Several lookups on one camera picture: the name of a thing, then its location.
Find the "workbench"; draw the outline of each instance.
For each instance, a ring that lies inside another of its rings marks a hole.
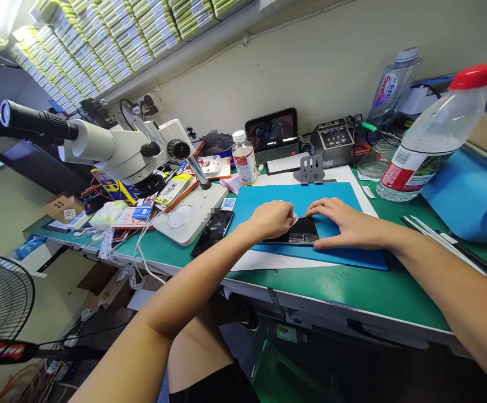
[[[360,183],[374,191],[373,182]],[[448,231],[421,196],[406,203],[376,197],[371,203],[380,218],[403,225],[399,216],[411,214],[434,229]],[[42,226],[49,221],[46,216],[25,232],[94,256],[97,245],[89,237],[47,231]],[[137,235],[116,250],[117,256],[128,264],[134,260],[136,241]],[[182,247],[158,231],[148,231],[141,247],[151,269],[175,275],[191,261],[195,243]],[[487,244],[463,244],[487,260]],[[434,342],[448,345],[455,353],[465,353],[437,306],[394,256],[387,253],[386,257],[388,271],[343,265],[247,270],[228,273],[222,285],[250,298],[257,306],[277,309],[296,325],[319,326],[378,343],[388,341],[416,348],[427,348],[429,342]],[[136,259],[141,268],[141,259]]]

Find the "smartphone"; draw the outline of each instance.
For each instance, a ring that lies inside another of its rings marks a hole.
[[[233,216],[234,213],[232,211],[220,210],[210,217],[206,223],[206,228],[199,237],[193,251],[191,251],[192,259],[223,239]]]
[[[288,243],[290,245],[309,245],[318,240],[318,231],[312,218],[300,217],[286,234],[265,240],[265,243]]]

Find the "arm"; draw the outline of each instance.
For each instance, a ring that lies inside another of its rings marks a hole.
[[[74,394],[73,402],[157,400],[173,339],[254,244],[292,223],[292,204],[272,201],[184,267],[137,313]]]
[[[307,216],[335,221],[341,235],[321,239],[317,249],[389,249],[442,311],[459,341],[487,373],[487,278],[433,239],[412,229],[357,212],[339,199],[322,199]]]

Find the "small screen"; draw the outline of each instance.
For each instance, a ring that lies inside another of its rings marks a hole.
[[[282,146],[296,138],[292,114],[265,120],[249,126],[249,136],[255,151]]]
[[[265,240],[266,243],[291,243],[308,245],[318,240],[315,221],[312,218],[300,217],[294,226],[278,238]]]

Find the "shorts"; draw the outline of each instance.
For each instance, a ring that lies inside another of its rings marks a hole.
[[[187,389],[169,395],[170,403],[218,401],[260,403],[238,361],[221,368]]]

